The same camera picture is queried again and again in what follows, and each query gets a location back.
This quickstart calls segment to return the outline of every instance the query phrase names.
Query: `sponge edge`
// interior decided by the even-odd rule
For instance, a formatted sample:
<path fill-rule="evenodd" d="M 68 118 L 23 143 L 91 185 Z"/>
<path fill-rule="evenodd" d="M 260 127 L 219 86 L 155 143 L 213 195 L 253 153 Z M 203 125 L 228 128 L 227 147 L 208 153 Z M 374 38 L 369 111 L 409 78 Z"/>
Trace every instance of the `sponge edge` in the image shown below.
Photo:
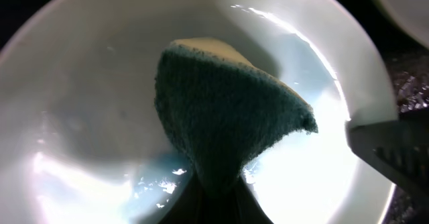
<path fill-rule="evenodd" d="M 164 130 L 212 197 L 227 193 L 242 167 L 284 135 L 318 131 L 298 94 L 234 59 L 172 42 L 156 76 L 155 106 Z"/>

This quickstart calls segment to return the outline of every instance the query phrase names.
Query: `granite countertop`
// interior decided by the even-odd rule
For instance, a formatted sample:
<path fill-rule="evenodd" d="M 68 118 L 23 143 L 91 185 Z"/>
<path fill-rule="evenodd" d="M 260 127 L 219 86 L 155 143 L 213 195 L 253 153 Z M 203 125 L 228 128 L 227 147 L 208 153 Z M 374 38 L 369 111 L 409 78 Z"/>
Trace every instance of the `granite countertop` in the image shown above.
<path fill-rule="evenodd" d="M 49 0 L 0 0 L 0 49 L 15 31 Z M 429 51 L 391 25 L 371 0 L 337 0 L 352 13 L 380 51 L 390 74 L 398 112 L 424 118 L 429 106 Z M 429 212 L 397 188 L 384 224 L 418 224 Z"/>

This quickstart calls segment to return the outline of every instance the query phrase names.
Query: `sponge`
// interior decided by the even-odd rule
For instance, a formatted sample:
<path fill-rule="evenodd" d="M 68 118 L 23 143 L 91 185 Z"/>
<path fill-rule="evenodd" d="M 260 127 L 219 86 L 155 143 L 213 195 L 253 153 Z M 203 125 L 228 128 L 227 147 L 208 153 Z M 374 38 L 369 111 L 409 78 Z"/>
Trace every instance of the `sponge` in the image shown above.
<path fill-rule="evenodd" d="M 244 165 L 283 136 L 318 131 L 297 93 L 213 38 L 170 43 L 155 88 L 165 133 L 211 198 L 228 194 Z"/>

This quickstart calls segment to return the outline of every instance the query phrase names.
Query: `black object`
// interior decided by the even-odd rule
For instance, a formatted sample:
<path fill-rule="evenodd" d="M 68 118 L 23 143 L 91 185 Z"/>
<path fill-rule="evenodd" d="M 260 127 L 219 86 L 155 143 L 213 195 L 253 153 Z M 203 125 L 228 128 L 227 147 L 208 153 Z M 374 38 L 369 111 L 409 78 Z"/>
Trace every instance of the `black object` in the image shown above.
<path fill-rule="evenodd" d="M 429 116 L 423 109 L 389 121 L 348 128 L 352 151 L 421 205 L 429 205 Z"/>

